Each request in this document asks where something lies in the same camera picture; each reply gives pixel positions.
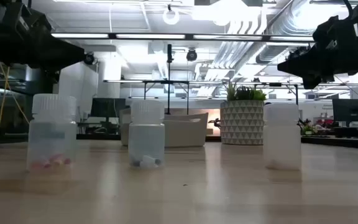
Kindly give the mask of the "translucent white pill bottle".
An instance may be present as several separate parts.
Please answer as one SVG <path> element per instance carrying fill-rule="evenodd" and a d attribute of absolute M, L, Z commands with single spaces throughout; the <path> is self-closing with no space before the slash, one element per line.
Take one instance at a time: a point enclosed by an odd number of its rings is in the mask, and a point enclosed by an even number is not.
<path fill-rule="evenodd" d="M 265 167 L 301 169 L 301 133 L 298 105 L 269 103 L 264 106 L 263 158 Z"/>

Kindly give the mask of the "clear plastic basket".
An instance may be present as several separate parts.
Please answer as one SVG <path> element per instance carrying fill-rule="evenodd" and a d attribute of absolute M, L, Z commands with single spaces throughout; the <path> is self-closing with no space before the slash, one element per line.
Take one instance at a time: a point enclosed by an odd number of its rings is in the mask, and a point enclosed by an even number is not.
<path fill-rule="evenodd" d="M 131 109 L 119 112 L 121 141 L 128 147 Z M 208 114 L 165 115 L 165 147 L 201 147 L 206 141 Z"/>

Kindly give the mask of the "black computer monitor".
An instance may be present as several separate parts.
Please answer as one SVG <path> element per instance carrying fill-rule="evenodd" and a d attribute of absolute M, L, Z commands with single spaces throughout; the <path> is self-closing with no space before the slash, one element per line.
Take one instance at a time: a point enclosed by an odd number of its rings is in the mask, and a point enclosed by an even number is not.
<path fill-rule="evenodd" d="M 125 98 L 93 98 L 91 105 L 92 117 L 119 118 L 120 110 L 126 108 Z"/>
<path fill-rule="evenodd" d="M 358 99 L 333 99 L 335 121 L 358 121 Z"/>

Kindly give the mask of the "small potted plants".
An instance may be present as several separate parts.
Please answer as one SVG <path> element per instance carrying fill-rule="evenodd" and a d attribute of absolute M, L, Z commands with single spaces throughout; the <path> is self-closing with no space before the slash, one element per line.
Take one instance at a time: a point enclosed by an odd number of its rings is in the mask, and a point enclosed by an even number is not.
<path fill-rule="evenodd" d="M 301 135 L 314 135 L 318 132 L 309 119 L 299 119 L 298 126 L 300 127 Z"/>

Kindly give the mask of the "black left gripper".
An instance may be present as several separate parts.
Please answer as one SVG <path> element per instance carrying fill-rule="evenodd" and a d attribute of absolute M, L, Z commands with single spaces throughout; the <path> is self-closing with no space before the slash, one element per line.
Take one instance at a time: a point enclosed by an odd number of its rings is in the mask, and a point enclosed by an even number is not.
<path fill-rule="evenodd" d="M 29 63 L 27 56 L 34 47 L 34 31 L 42 13 L 21 0 L 1 0 L 4 13 L 1 19 L 1 61 L 6 63 Z M 85 50 L 51 34 L 50 25 L 42 25 L 42 68 L 61 70 L 85 59 Z"/>

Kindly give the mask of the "pill bottle with grey pills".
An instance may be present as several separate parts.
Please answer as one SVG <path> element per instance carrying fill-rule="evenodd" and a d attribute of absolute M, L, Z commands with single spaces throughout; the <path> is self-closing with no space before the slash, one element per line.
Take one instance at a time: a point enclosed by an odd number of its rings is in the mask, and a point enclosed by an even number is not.
<path fill-rule="evenodd" d="M 131 106 L 128 153 L 131 167 L 154 169 L 163 165 L 165 153 L 164 104 L 136 101 Z"/>

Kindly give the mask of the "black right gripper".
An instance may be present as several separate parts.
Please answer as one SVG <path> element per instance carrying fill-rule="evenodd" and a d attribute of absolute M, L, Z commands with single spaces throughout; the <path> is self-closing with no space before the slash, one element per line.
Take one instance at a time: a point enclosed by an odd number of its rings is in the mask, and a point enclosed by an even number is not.
<path fill-rule="evenodd" d="M 330 17 L 314 32 L 316 47 L 298 47 L 277 65 L 281 72 L 300 77 L 304 89 L 332 81 L 338 73 L 358 73 L 358 33 L 355 19 Z M 318 69 L 314 74 L 308 69 Z"/>

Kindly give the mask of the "pill bottle with pink pills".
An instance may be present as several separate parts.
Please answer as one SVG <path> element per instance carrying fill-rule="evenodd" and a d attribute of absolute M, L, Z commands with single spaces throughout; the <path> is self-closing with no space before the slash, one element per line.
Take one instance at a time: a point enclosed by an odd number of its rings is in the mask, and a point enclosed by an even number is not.
<path fill-rule="evenodd" d="M 32 116 L 26 169 L 52 172 L 70 167 L 75 160 L 76 98 L 51 93 L 36 94 Z"/>

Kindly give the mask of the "black tripod stand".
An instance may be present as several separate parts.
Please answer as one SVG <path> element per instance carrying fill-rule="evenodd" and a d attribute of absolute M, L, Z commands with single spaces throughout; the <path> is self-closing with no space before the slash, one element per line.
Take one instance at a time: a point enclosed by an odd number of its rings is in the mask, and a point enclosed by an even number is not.
<path fill-rule="evenodd" d="M 170 81 L 170 72 L 171 72 L 171 63 L 173 62 L 173 54 L 172 54 L 172 45 L 167 45 L 167 64 L 168 64 L 168 95 L 167 95 L 167 112 L 166 114 L 170 114 L 170 87 L 171 87 L 171 81 Z"/>

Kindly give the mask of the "green succulent plant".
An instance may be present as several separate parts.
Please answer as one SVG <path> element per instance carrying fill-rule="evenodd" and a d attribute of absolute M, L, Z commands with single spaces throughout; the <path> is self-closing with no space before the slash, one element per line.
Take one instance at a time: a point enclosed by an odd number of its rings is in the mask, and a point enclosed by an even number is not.
<path fill-rule="evenodd" d="M 249 88 L 246 86 L 237 87 L 237 83 L 232 83 L 232 82 L 224 83 L 223 87 L 226 91 L 227 101 L 266 100 L 266 94 L 262 90 L 257 90 L 255 88 Z"/>

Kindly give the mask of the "black overhead light bar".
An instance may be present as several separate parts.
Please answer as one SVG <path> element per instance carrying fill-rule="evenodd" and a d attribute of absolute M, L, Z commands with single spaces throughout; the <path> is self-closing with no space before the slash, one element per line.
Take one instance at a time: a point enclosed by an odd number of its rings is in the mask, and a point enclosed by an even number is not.
<path fill-rule="evenodd" d="M 261 34 L 163 34 L 163 33 L 53 33 L 59 39 L 109 39 L 109 40 L 200 40 L 234 42 L 313 42 L 309 35 Z"/>

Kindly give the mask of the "white pillar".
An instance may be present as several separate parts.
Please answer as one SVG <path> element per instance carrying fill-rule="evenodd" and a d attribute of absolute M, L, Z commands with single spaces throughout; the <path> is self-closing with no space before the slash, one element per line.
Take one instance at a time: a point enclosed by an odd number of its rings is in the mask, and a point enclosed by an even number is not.
<path fill-rule="evenodd" d="M 76 122 L 87 118 L 91 112 L 93 97 L 97 95 L 98 77 L 98 73 L 83 62 L 60 72 L 58 93 L 76 98 Z"/>

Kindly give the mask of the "white patterned plant pot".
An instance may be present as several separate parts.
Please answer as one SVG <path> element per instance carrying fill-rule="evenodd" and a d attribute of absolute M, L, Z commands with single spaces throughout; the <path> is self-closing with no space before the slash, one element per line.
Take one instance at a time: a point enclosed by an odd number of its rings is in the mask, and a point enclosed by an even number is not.
<path fill-rule="evenodd" d="M 225 101 L 220 107 L 220 135 L 223 144 L 262 145 L 264 101 Z"/>

